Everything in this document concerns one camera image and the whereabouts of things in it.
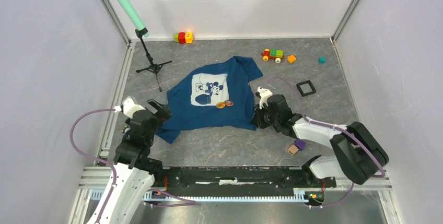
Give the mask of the blue Mickey Mouse t-shirt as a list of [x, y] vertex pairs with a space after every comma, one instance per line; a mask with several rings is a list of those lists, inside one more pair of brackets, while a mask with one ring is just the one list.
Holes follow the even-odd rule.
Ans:
[[[199, 128], [233, 126], [256, 130], [251, 123], [254, 93], [250, 82], [262, 75], [254, 59], [243, 56], [193, 70], [167, 91], [172, 116], [156, 135], [171, 144], [182, 131]], [[216, 104], [225, 100], [234, 105], [218, 109]]]

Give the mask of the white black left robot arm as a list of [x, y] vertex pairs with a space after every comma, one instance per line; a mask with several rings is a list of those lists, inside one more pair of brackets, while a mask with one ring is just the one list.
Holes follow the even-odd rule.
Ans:
[[144, 194], [164, 180], [161, 161], [149, 158], [155, 133], [171, 117], [165, 104], [147, 100], [152, 110], [127, 97], [111, 111], [122, 113], [129, 127], [115, 150], [111, 175], [88, 223], [130, 223]]

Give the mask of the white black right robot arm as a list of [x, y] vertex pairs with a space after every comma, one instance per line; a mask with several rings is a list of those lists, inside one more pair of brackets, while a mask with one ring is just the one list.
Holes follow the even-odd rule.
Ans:
[[301, 178], [307, 186], [341, 175], [362, 185], [388, 164], [388, 154], [363, 123], [336, 125], [313, 120], [292, 112], [283, 95], [267, 91], [264, 95], [256, 92], [256, 96], [259, 103], [254, 107], [252, 124], [257, 128], [273, 127], [295, 140], [309, 140], [333, 150], [332, 156], [306, 163], [308, 168], [302, 171]]

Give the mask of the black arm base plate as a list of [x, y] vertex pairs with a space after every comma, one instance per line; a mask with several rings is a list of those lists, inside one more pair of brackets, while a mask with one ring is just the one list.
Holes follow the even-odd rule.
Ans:
[[168, 167], [155, 178], [154, 187], [175, 196], [292, 196], [295, 188], [335, 188], [336, 180], [318, 179], [299, 166]]

